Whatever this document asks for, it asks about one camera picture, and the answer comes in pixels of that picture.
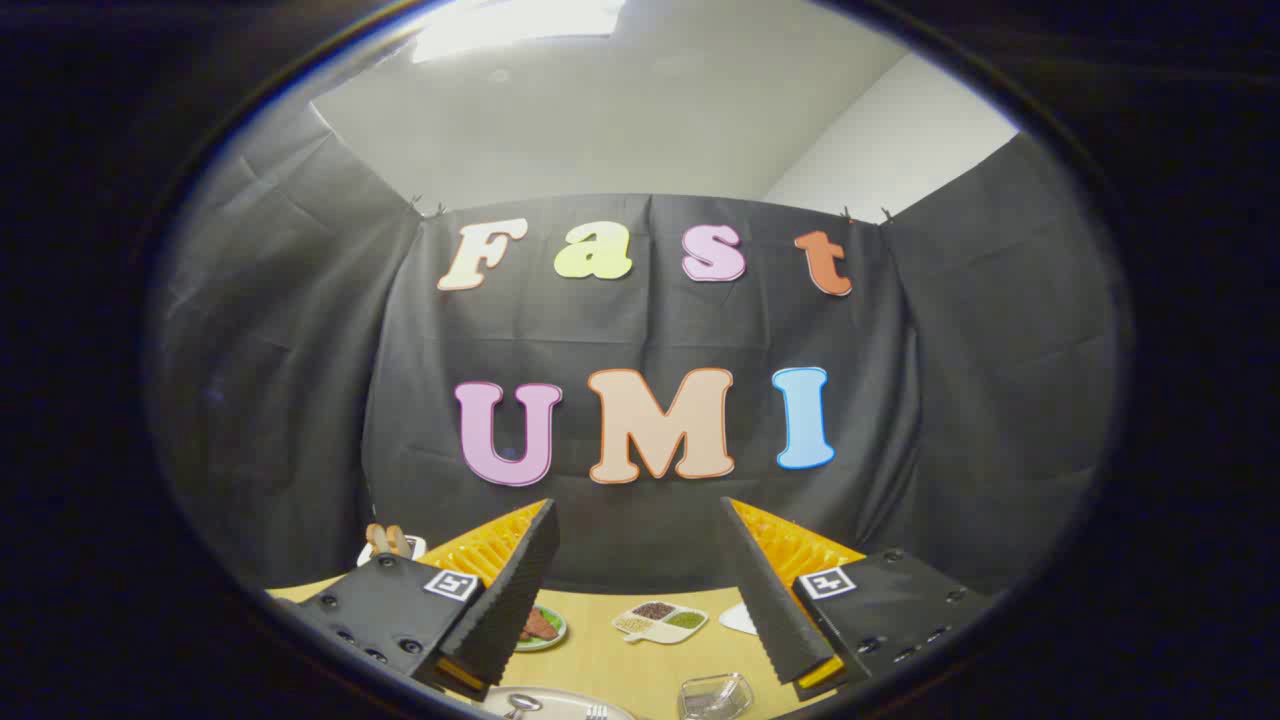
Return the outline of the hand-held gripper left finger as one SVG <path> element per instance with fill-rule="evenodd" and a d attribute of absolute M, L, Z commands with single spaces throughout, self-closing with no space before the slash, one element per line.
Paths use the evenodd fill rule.
<path fill-rule="evenodd" d="M 561 544 L 556 502 L 507 512 L 417 559 L 371 555 L 278 603 L 357 664 L 483 700 L 500 683 Z"/>

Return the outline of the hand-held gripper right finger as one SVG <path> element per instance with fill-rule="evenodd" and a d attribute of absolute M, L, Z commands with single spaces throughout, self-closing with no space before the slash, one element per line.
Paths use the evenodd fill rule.
<path fill-rule="evenodd" d="M 901 548 L 863 553 L 723 497 L 719 543 L 778 680 L 813 700 L 916 664 L 991 597 Z"/>

